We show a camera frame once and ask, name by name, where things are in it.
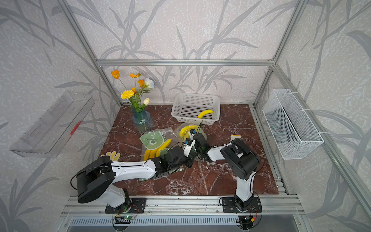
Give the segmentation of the yellow banana taken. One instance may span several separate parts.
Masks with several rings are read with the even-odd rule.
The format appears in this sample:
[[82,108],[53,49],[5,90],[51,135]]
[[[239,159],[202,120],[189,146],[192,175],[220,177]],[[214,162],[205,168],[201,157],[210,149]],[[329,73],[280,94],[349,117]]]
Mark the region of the yellow banana taken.
[[183,127],[180,130],[179,136],[180,136],[180,138],[181,138],[182,141],[184,141],[184,140],[186,140],[187,138],[190,137],[189,132],[192,129],[195,129],[196,130],[196,129],[198,129],[198,126],[197,125],[189,125],[189,126]]
[[213,110],[204,110],[204,111],[202,111],[201,113],[199,113],[198,118],[201,119],[201,118],[203,118],[205,115],[207,115],[207,114],[212,114],[212,113],[213,113]]

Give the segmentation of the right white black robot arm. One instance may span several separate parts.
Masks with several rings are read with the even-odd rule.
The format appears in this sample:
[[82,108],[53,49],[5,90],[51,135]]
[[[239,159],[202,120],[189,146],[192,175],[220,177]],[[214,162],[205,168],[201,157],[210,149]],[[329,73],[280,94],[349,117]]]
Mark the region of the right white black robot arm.
[[224,213],[245,213],[255,212],[261,208],[259,201],[254,199],[253,183],[261,160],[239,137],[231,140],[229,143],[211,147],[207,143],[202,133],[196,133],[192,136],[195,141],[195,149],[200,158],[214,162],[225,160],[237,176],[237,189],[234,197],[222,197],[221,204]]

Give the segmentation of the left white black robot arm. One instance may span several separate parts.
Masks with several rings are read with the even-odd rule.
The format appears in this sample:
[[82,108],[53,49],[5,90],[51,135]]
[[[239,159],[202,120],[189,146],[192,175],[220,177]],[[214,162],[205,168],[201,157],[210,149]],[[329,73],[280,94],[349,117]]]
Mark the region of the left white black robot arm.
[[131,179],[152,179],[168,176],[179,167],[193,165],[196,152],[191,147],[172,147],[163,156],[140,162],[112,161],[103,156],[76,174],[78,203],[85,204],[95,200],[112,208],[129,203],[125,190],[114,184]]

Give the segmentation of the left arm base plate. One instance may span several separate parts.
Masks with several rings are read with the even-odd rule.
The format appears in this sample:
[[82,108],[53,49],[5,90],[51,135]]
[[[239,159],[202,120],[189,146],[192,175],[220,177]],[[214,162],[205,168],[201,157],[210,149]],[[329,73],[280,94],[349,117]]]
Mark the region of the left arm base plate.
[[125,202],[118,207],[106,206],[105,214],[143,214],[145,211],[147,198],[145,197],[134,197],[131,198],[129,202]]

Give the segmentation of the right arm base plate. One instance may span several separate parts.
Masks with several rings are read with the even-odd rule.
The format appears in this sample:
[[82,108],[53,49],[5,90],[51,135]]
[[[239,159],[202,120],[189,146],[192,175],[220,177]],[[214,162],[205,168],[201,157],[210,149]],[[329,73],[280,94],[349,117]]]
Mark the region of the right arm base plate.
[[262,203],[257,195],[253,195],[247,201],[242,201],[236,195],[234,197],[221,197],[219,204],[224,213],[261,213]]

